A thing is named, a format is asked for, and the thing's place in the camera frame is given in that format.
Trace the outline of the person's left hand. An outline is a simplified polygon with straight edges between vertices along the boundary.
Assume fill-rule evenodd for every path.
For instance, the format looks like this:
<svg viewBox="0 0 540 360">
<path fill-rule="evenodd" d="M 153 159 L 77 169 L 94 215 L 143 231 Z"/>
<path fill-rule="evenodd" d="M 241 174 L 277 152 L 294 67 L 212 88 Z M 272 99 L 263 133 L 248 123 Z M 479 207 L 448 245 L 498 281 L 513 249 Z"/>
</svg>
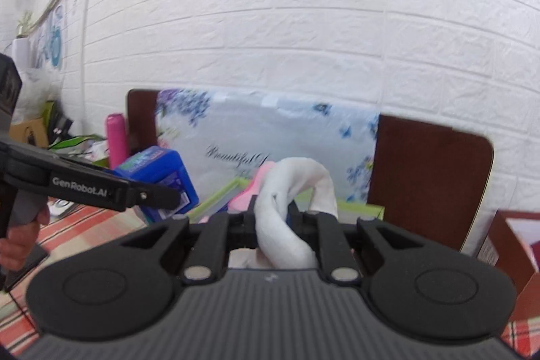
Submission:
<svg viewBox="0 0 540 360">
<path fill-rule="evenodd" d="M 45 205 L 36 219 L 26 225 L 11 227 L 7 237 L 0 240 L 1 266 L 8 271 L 21 270 L 36 244 L 42 226 L 49 223 L 49 207 Z"/>
</svg>

